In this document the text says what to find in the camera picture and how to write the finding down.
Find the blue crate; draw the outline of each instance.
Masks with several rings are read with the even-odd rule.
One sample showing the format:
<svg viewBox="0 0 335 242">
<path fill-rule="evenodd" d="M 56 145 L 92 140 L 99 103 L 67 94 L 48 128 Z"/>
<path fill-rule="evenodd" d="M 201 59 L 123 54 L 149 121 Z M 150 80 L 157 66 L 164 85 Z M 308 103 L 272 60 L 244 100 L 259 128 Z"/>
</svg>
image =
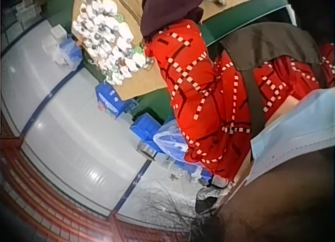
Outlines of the blue crate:
<svg viewBox="0 0 335 242">
<path fill-rule="evenodd" d="M 144 113 L 130 126 L 130 130 L 141 138 L 141 140 L 152 141 L 154 134 L 156 134 L 160 127 L 159 122 L 148 113 Z"/>
<path fill-rule="evenodd" d="M 203 169 L 203 171 L 201 172 L 201 178 L 205 181 L 209 181 L 211 179 L 211 177 L 213 176 L 212 173 L 210 173 L 208 170 Z"/>
<path fill-rule="evenodd" d="M 125 109 L 125 113 L 128 113 L 128 112 L 132 111 L 134 108 L 138 107 L 138 105 L 139 105 L 138 101 L 136 101 L 135 99 L 130 99 L 130 100 L 131 100 L 131 102 L 129 103 L 129 105 Z"/>
<path fill-rule="evenodd" d="M 105 81 L 95 88 L 95 93 L 98 102 L 103 104 L 108 113 L 114 115 L 115 118 L 125 111 L 132 103 L 132 100 L 121 100 L 112 85 Z"/>
<path fill-rule="evenodd" d="M 176 119 L 176 117 L 174 117 L 174 115 L 170 115 L 170 116 L 165 120 L 165 122 L 163 123 L 163 125 L 166 124 L 166 123 L 168 123 L 168 122 L 170 122 L 170 121 L 172 121 L 172 120 L 175 120 L 175 119 Z"/>
</svg>

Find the maroon headscarf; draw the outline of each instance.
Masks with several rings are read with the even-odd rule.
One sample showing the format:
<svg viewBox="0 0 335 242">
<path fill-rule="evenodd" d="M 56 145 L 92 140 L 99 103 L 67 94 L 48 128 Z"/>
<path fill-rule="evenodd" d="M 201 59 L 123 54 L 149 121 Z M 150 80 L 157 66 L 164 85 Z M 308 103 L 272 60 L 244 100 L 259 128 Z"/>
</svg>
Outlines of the maroon headscarf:
<svg viewBox="0 0 335 242">
<path fill-rule="evenodd" d="M 162 28 L 181 19 L 199 23 L 204 10 L 203 0 L 142 0 L 141 33 L 146 41 Z"/>
</svg>

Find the green table edge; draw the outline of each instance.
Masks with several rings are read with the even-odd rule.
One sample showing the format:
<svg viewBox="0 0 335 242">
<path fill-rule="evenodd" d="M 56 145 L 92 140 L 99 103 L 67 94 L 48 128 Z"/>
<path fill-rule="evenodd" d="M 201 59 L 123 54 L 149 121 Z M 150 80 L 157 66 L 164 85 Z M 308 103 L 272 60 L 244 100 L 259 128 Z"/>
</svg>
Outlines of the green table edge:
<svg viewBox="0 0 335 242">
<path fill-rule="evenodd" d="M 287 0 L 250 0 L 203 21 L 200 29 L 207 46 L 254 20 L 288 5 Z"/>
</svg>

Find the red dress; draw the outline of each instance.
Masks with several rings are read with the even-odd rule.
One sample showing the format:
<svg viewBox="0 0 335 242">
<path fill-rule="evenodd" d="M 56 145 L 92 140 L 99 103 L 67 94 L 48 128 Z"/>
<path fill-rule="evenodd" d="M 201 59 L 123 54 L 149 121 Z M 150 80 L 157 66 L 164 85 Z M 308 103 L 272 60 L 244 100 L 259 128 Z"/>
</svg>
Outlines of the red dress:
<svg viewBox="0 0 335 242">
<path fill-rule="evenodd" d="M 329 87 L 334 86 L 334 48 L 320 48 Z M 188 144 L 185 160 L 233 180 L 250 151 L 251 124 L 241 74 L 224 51 L 214 66 L 200 29 L 191 20 L 170 26 L 147 44 L 171 95 L 171 106 Z M 254 70 L 266 120 L 291 95 L 301 100 L 319 85 L 309 65 L 282 56 Z"/>
</svg>

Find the backpack strap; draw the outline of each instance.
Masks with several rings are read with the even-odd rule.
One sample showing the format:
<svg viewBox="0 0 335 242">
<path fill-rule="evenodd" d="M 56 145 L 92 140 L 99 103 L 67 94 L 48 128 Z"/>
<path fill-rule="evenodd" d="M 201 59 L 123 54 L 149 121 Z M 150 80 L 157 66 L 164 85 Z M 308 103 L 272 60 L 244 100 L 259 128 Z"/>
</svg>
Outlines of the backpack strap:
<svg viewBox="0 0 335 242">
<path fill-rule="evenodd" d="M 265 112 L 262 105 L 262 95 L 253 75 L 253 70 L 241 71 L 243 82 L 248 95 L 251 118 L 252 138 L 265 128 Z"/>
<path fill-rule="evenodd" d="M 325 89 L 326 77 L 318 46 L 311 35 L 287 23 L 263 22 L 232 32 L 221 41 L 239 71 L 261 66 L 280 56 L 309 64 L 319 85 Z"/>
<path fill-rule="evenodd" d="M 265 127 L 262 96 L 253 75 L 256 67 L 280 56 L 290 56 L 310 64 L 320 87 L 327 86 L 316 43 L 309 33 L 293 25 L 276 22 L 253 24 L 231 33 L 221 44 L 243 77 L 253 137 Z"/>
</svg>

